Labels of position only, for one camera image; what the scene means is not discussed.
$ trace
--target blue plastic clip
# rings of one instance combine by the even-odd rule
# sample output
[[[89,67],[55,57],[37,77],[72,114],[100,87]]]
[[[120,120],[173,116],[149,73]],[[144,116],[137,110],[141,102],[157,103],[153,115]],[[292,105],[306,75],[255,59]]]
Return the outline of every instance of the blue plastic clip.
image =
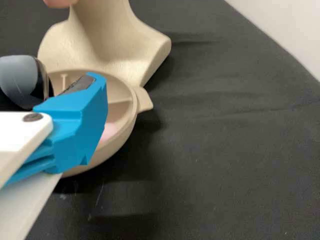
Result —
[[[87,72],[94,82],[87,88],[49,98],[33,108],[52,117],[53,131],[8,180],[11,184],[36,173],[63,173],[87,165],[104,131],[108,114],[106,79]]]

